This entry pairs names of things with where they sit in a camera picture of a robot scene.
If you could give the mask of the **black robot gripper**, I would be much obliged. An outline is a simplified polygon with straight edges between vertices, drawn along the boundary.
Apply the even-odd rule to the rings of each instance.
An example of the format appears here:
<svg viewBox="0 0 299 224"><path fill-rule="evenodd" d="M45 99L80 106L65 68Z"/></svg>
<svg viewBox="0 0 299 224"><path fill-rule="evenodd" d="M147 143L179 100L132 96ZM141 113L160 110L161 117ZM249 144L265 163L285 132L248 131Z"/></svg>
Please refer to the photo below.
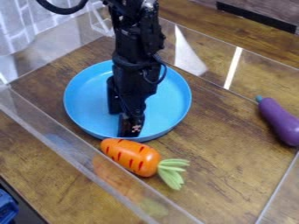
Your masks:
<svg viewBox="0 0 299 224"><path fill-rule="evenodd" d="M137 137L144 127L145 99L156 93L167 67L157 54L129 62L112 54L112 76L107 79L107 107L119 114L117 136Z"/></svg>

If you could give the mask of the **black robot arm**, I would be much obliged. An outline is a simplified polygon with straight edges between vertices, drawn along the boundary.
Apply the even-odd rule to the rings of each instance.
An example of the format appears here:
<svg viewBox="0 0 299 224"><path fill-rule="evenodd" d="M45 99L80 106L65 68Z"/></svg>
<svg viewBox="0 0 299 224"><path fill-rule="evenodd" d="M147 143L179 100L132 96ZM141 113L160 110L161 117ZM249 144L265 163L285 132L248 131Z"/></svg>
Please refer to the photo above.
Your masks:
<svg viewBox="0 0 299 224"><path fill-rule="evenodd" d="M137 137L145 122L145 100L156 93L167 67L157 52L165 36L157 0L107 0L116 49L107 79L108 113L119 116L117 135Z"/></svg>

